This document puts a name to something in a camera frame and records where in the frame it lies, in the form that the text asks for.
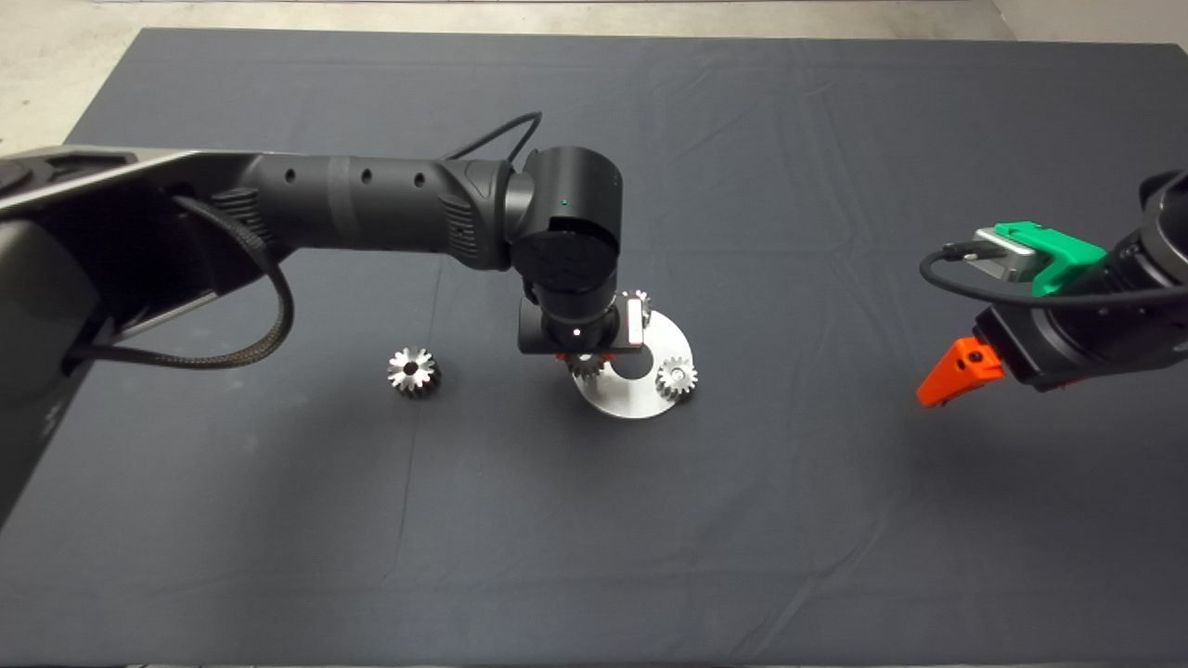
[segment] gray fabric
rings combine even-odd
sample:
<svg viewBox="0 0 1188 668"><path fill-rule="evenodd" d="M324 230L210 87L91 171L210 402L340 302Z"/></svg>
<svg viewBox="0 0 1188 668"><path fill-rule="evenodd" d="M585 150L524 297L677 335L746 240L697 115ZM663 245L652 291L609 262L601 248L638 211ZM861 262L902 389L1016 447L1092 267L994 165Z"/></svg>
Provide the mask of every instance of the gray fabric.
<svg viewBox="0 0 1188 668"><path fill-rule="evenodd" d="M146 31L71 141L424 157L544 111L536 146L623 170L621 283L702 386L615 422L516 352L516 277L298 253L265 363L96 366L0 536L0 663L1188 658L1186 370L914 399L980 308L918 258L1018 219L1113 244L1188 160L1186 75L1173 46ZM227 349L272 308L140 342ZM432 401L383 382L406 344Z"/></svg>

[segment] metal gear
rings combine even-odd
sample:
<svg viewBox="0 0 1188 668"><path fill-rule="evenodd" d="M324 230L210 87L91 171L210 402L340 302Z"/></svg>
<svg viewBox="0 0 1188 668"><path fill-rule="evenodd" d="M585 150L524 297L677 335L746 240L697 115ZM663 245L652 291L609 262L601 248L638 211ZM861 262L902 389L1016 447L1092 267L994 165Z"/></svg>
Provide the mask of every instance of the metal gear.
<svg viewBox="0 0 1188 668"><path fill-rule="evenodd" d="M656 370L656 390L665 398L687 399L697 386L697 370L685 358L669 358Z"/></svg>
<svg viewBox="0 0 1188 668"><path fill-rule="evenodd" d="M442 372L429 351L404 348L388 360L387 379L402 395L422 398L441 385Z"/></svg>
<svg viewBox="0 0 1188 668"><path fill-rule="evenodd" d="M570 353L568 355L561 357L562 361L569 368L569 373L574 378L581 380L589 380L599 373L602 373L602 367L606 366L606 358L596 354L576 354Z"/></svg>
<svg viewBox="0 0 1188 668"><path fill-rule="evenodd" d="M652 321L652 298L647 296L647 292L644 290L633 290L631 292L624 290L623 296L628 300L632 297L639 300L643 307L639 309L639 313L644 316L644 327L647 327L647 323Z"/></svg>

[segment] metal plate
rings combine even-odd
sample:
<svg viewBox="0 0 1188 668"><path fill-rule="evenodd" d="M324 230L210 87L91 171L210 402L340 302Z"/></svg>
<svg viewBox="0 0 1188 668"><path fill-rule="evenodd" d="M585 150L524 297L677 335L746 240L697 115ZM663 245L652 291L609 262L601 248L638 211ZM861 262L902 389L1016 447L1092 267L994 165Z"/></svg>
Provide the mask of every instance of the metal plate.
<svg viewBox="0 0 1188 668"><path fill-rule="evenodd" d="M653 310L644 328L644 347L652 353L652 367L642 378L624 378L606 365L602 373L590 379L574 378L577 391L602 412L625 420L656 417L676 405L656 390L656 371L669 358L683 357L693 361L693 349L684 333L664 314Z"/></svg>

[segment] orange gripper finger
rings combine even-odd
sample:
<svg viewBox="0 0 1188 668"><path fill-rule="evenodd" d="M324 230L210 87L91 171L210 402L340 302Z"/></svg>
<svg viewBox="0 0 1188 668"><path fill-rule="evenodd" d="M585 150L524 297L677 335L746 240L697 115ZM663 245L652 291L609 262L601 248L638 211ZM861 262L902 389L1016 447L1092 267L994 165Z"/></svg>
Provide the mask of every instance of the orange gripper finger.
<svg viewBox="0 0 1188 668"><path fill-rule="evenodd" d="M1003 363L993 348L973 336L966 336L953 342L916 390L916 398L927 408L943 405L1003 376Z"/></svg>

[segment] concrete floor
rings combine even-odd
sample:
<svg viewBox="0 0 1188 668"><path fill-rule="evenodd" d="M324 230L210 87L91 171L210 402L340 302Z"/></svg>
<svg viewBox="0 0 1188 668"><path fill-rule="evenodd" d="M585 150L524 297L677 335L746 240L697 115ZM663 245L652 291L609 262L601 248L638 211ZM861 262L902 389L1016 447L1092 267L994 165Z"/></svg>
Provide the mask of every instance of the concrete floor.
<svg viewBox="0 0 1188 668"><path fill-rule="evenodd" d="M106 2L0 0L0 155L58 144L144 26L1188 44L1184 0Z"/></svg>

